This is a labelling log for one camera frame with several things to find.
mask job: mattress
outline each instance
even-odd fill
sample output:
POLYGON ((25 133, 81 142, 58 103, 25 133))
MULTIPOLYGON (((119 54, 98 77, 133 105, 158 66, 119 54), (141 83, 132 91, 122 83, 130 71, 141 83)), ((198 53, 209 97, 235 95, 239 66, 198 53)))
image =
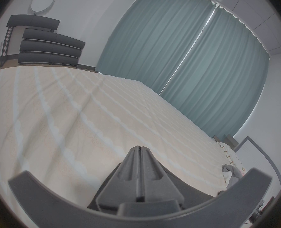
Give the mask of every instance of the mattress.
POLYGON ((0 197, 28 227, 36 225, 8 179, 29 170, 87 207, 137 145, 190 186, 212 196, 226 190, 221 147, 141 82, 64 67, 0 70, 0 197))

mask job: baseboard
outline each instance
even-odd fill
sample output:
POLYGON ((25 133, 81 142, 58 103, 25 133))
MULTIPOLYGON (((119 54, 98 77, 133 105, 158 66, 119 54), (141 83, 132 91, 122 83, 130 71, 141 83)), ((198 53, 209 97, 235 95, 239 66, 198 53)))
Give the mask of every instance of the baseboard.
POLYGON ((6 60, 12 60, 12 59, 18 59, 18 54, 11 54, 6 56, 6 60))
POLYGON ((93 66, 87 66, 87 65, 83 65, 83 64, 78 64, 78 65, 77 65, 77 68, 95 71, 95 67, 93 67, 93 66))

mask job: light strip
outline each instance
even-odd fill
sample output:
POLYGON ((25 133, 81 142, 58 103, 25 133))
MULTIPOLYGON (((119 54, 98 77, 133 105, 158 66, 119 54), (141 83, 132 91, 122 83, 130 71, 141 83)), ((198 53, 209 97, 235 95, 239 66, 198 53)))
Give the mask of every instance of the light strip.
POLYGON ((195 41, 193 42, 192 46, 190 47, 190 49, 188 50, 188 52, 186 53, 186 55, 184 56, 183 60, 180 62, 180 64, 178 65, 178 67, 176 68, 176 70, 174 71, 174 73, 171 75, 171 77, 169 78, 168 82, 166 83, 166 85, 164 86, 164 88, 162 89, 162 91, 158 94, 161 95, 161 93, 163 92, 163 90, 165 89, 165 87, 167 86, 167 84, 169 83, 169 81, 172 79, 173 75, 176 73, 176 71, 178 70, 178 68, 181 66, 181 64, 183 63, 183 61, 185 60, 185 58, 187 57, 187 55, 189 54, 189 52, 191 51, 192 47, 194 46, 194 44, 196 43, 196 41, 198 40, 198 38, 200 37, 200 35, 202 34, 203 30, 205 29, 206 25, 208 24, 208 22, 210 21, 212 15, 214 14, 216 8, 219 6, 219 4, 216 4, 216 7, 214 8, 212 14, 210 15, 209 19, 207 20, 206 24, 204 25, 203 29, 201 30, 201 32, 199 33, 199 35, 196 37, 195 41))

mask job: curtain pleat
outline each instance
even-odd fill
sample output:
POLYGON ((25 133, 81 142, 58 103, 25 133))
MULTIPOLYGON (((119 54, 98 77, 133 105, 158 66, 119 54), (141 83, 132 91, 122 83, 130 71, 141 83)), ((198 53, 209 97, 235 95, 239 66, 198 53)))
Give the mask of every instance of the curtain pleat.
MULTIPOLYGON (((214 8, 208 0, 136 0, 96 70, 138 80, 159 94, 214 8)), ((161 97, 210 137, 233 136, 260 97, 268 61, 251 31, 218 7, 161 97)))
POLYGON ((260 97, 268 61, 251 31, 217 8, 161 96, 210 137, 233 136, 260 97))

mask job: gray blanket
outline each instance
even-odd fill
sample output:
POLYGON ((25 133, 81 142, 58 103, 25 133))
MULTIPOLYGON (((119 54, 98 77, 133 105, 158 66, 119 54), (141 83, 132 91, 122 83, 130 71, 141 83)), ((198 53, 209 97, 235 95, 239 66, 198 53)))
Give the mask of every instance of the gray blanket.
POLYGON ((231 173, 232 173, 232 176, 227 185, 227 189, 232 187, 235 183, 237 183, 243 177, 241 172, 239 171, 239 169, 232 165, 222 165, 222 171, 225 171, 225 172, 231 171, 231 173))

